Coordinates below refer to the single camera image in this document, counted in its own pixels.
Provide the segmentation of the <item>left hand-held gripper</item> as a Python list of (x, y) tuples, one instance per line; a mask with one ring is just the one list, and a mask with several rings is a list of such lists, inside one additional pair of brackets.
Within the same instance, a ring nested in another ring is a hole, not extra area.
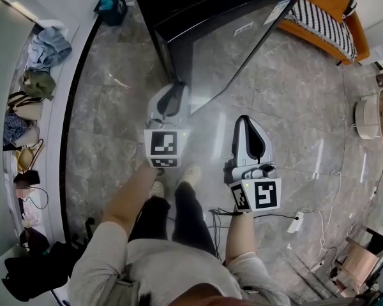
[(144, 130), (146, 158), (153, 168), (179, 168), (188, 141), (189, 88), (168, 84), (149, 101)]

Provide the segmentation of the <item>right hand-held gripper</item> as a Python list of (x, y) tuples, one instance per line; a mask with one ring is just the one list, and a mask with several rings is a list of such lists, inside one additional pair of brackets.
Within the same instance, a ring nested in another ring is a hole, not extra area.
[[(248, 213), (280, 208), (282, 180), (272, 163), (273, 144), (262, 126), (248, 115), (236, 120), (232, 155), (234, 160), (225, 163), (223, 172), (234, 210)], [(246, 166), (247, 155), (258, 164)]]

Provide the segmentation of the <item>black glass-door fridge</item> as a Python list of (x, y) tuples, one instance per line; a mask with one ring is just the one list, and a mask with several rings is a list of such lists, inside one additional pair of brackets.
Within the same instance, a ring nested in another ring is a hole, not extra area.
[(169, 79), (151, 106), (195, 112), (226, 90), (298, 0), (137, 0)]

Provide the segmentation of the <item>person's right forearm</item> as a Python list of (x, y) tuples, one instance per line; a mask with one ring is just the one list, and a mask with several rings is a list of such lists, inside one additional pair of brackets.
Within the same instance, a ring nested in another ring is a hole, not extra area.
[(227, 233), (225, 264), (247, 252), (255, 252), (255, 230), (252, 213), (233, 215)]

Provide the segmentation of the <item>person's left forearm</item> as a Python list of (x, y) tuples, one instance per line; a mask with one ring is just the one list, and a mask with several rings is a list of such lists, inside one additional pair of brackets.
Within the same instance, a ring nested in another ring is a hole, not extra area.
[(142, 163), (117, 190), (103, 211), (102, 222), (114, 222), (130, 234), (136, 218), (146, 202), (159, 170)]

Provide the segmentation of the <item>person's right cream shoe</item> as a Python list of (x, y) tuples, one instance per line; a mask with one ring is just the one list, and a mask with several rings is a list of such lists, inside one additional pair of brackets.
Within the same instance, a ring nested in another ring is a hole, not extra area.
[(178, 184), (187, 183), (195, 187), (201, 178), (202, 170), (199, 165), (190, 163), (186, 166), (183, 175), (178, 180)]

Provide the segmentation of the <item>person's cream shoe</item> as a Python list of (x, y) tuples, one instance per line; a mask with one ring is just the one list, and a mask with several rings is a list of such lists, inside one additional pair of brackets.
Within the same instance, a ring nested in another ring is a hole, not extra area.
[(158, 197), (158, 198), (165, 197), (165, 188), (160, 181), (154, 181), (149, 191), (149, 198), (152, 198), (152, 197)]
[(202, 170), (199, 165), (190, 163), (186, 166), (183, 175), (178, 180), (178, 184), (187, 183), (195, 187), (201, 178)]

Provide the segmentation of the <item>person's left cream shoe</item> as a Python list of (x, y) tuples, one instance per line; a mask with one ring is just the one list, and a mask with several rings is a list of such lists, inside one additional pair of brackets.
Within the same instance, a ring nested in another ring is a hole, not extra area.
[(152, 198), (152, 197), (158, 197), (158, 198), (165, 197), (165, 188), (160, 181), (154, 181), (149, 191), (149, 198)]

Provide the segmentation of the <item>white power strip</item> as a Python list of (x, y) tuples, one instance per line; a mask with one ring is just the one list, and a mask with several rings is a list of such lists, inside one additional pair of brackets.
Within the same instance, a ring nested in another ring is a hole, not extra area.
[(304, 218), (304, 213), (301, 211), (298, 211), (297, 214), (294, 216), (290, 226), (288, 227), (287, 232), (288, 233), (298, 232), (301, 229), (303, 218)]

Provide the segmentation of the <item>person's black trousers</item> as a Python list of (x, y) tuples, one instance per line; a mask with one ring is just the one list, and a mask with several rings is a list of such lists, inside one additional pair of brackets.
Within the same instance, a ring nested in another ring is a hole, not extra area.
[[(216, 249), (204, 221), (204, 214), (193, 187), (182, 182), (175, 191), (176, 218), (172, 241), (216, 256)], [(152, 196), (142, 207), (128, 240), (167, 239), (170, 205), (165, 198)]]

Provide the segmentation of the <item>dark blue storage crate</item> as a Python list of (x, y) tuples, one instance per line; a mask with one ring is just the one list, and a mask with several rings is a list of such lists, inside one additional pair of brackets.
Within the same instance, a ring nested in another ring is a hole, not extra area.
[(127, 11), (125, 0), (99, 0), (94, 9), (103, 22), (111, 27), (121, 25)]

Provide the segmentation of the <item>round white wooden-top table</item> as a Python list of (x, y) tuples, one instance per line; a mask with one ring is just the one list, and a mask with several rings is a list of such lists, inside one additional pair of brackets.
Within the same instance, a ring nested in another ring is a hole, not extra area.
[(363, 96), (356, 103), (354, 127), (364, 140), (380, 139), (383, 144), (383, 89)]

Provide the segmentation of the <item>olive green garment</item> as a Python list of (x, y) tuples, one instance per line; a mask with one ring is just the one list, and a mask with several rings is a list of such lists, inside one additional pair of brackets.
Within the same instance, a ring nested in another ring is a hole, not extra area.
[(46, 71), (26, 70), (19, 77), (21, 90), (32, 98), (53, 100), (53, 91), (56, 83)]

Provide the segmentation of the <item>light blue denim garment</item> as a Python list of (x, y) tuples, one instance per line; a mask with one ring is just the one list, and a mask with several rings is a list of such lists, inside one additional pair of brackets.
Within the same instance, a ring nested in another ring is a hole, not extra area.
[(55, 27), (48, 27), (33, 36), (28, 46), (27, 69), (50, 72), (71, 54), (70, 43)]

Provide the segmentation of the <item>cream cloth bag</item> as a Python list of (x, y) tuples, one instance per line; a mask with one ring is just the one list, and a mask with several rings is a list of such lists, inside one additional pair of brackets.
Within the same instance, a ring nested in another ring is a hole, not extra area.
[(37, 126), (29, 128), (22, 136), (13, 142), (15, 147), (33, 145), (40, 139), (40, 129)]

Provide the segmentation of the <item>black-and-white striped blanket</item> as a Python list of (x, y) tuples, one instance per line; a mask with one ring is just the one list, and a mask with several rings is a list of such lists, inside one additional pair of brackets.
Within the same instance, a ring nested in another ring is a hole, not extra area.
[(318, 36), (338, 49), (346, 59), (355, 61), (357, 49), (348, 25), (337, 22), (330, 14), (313, 3), (299, 0), (286, 14), (285, 20)]

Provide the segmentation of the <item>person's light grey shirt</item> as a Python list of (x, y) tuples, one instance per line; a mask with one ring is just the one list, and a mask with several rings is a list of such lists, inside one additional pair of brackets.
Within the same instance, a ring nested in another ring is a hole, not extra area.
[(170, 240), (128, 241), (125, 230), (113, 222), (97, 227), (76, 262), (69, 283), (71, 306), (98, 306), (123, 277), (140, 284), (139, 296), (148, 297), (151, 306), (168, 306), (198, 284), (209, 284), (226, 297), (290, 306), (254, 252), (223, 266), (206, 251)]

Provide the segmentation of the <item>yellow bag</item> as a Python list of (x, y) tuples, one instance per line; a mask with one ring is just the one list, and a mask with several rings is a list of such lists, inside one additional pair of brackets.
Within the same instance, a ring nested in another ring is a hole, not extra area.
[(15, 151), (15, 159), (18, 173), (25, 173), (33, 169), (33, 166), (44, 147), (44, 139), (40, 138), (32, 146), (23, 146), (21, 150)]

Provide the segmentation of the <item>small black pouch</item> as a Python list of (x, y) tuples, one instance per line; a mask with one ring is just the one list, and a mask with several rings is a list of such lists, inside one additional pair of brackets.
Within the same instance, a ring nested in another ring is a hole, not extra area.
[(27, 170), (24, 173), (19, 173), (14, 179), (13, 183), (17, 187), (29, 187), (40, 183), (40, 176), (36, 170)]

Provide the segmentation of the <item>blue checked cloth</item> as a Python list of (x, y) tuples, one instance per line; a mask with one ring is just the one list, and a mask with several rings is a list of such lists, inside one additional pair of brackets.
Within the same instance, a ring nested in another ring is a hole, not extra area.
[(6, 113), (4, 117), (3, 145), (14, 143), (27, 130), (29, 124), (15, 113)]

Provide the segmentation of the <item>orange sofa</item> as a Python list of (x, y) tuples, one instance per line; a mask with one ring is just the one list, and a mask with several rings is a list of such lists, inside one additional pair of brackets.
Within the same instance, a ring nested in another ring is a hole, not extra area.
[(336, 48), (329, 43), (323, 41), (318, 36), (304, 30), (295, 23), (284, 19), (278, 24), (278, 28), (293, 34), (337, 58), (344, 65), (350, 65), (354, 62), (362, 61), (370, 56), (370, 50), (366, 36), (356, 13), (356, 0), (307, 0), (320, 9), (326, 11), (339, 23), (346, 23), (353, 36), (357, 49), (357, 57), (355, 61), (350, 61)]

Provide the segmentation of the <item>wooden cabinet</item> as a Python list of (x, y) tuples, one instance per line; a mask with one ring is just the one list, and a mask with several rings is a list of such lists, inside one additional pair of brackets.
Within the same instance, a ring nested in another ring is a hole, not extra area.
[(343, 259), (335, 259), (329, 279), (342, 296), (359, 294), (383, 263), (383, 234), (364, 226), (363, 233), (370, 239), (361, 244), (347, 237)]

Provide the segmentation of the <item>dark purple bag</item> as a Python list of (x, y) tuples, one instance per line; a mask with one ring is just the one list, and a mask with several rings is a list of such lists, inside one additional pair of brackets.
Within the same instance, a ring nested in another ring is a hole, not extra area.
[(21, 245), (27, 249), (30, 256), (42, 255), (49, 247), (46, 236), (34, 228), (25, 228), (19, 236)]

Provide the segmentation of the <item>large black bag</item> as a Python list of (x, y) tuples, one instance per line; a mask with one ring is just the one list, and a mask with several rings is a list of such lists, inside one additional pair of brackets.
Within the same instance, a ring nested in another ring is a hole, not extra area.
[(2, 283), (18, 301), (27, 302), (64, 286), (81, 255), (78, 249), (57, 242), (47, 254), (8, 258)]

